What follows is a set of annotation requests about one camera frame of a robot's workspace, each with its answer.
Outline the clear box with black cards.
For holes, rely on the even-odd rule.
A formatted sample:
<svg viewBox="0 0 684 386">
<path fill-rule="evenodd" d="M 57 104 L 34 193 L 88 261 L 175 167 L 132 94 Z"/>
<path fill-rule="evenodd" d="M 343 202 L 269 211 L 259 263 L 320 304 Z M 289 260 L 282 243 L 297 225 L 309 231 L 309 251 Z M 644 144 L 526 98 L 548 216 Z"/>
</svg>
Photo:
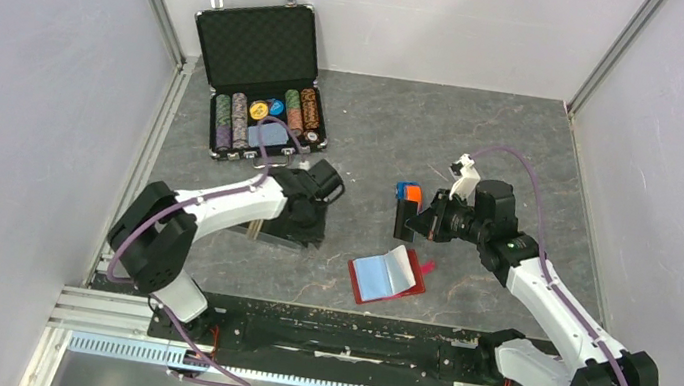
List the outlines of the clear box with black cards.
<svg viewBox="0 0 684 386">
<path fill-rule="evenodd" d="M 318 248 L 325 239 L 324 231 L 320 228 L 295 228 L 278 220 L 255 220 L 235 224 L 229 231 L 241 234 L 256 242 L 277 245 L 293 250 Z"/>
</svg>

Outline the red leather card holder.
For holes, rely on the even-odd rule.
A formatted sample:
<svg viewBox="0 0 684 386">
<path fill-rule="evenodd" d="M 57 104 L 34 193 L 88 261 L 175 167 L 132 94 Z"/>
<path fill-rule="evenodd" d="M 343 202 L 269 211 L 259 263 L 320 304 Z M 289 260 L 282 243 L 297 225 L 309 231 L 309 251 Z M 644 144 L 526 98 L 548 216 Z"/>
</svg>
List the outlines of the red leather card holder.
<svg viewBox="0 0 684 386">
<path fill-rule="evenodd" d="M 425 277 L 436 264 L 433 260 L 421 262 L 416 252 L 399 245 L 386 254 L 349 260 L 354 301 L 364 305 L 426 292 Z"/>
</svg>

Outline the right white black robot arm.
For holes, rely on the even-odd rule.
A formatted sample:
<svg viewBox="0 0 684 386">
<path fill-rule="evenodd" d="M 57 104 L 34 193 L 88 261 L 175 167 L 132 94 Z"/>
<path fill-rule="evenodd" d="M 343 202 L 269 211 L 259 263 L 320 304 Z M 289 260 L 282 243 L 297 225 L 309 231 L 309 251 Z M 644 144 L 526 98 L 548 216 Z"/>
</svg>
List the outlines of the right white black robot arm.
<svg viewBox="0 0 684 386">
<path fill-rule="evenodd" d="M 510 184 L 482 180 L 467 200 L 447 189 L 405 226 L 429 241 L 464 240 L 481 265 L 528 309 L 557 351 L 550 356 L 515 329 L 482 336 L 473 360 L 484 383 L 520 386 L 659 386 L 655 361 L 631 353 L 600 329 L 564 283 L 541 245 L 521 231 Z"/>
</svg>

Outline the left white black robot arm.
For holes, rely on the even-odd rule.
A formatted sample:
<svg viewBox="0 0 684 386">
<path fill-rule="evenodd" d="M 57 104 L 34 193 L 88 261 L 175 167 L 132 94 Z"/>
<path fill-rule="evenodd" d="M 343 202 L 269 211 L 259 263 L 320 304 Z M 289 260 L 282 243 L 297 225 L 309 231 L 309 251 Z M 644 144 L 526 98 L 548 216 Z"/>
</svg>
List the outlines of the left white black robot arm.
<svg viewBox="0 0 684 386">
<path fill-rule="evenodd" d="M 213 315 L 185 268 L 192 244 L 226 228 L 272 220 L 300 244 L 319 245 L 326 210 L 344 194 L 343 182 L 325 159 L 299 168 L 267 167 L 248 180 L 204 190 L 151 182 L 105 237 L 113 251 L 106 276 L 157 299 L 186 340 L 200 341 L 212 330 Z"/>
</svg>

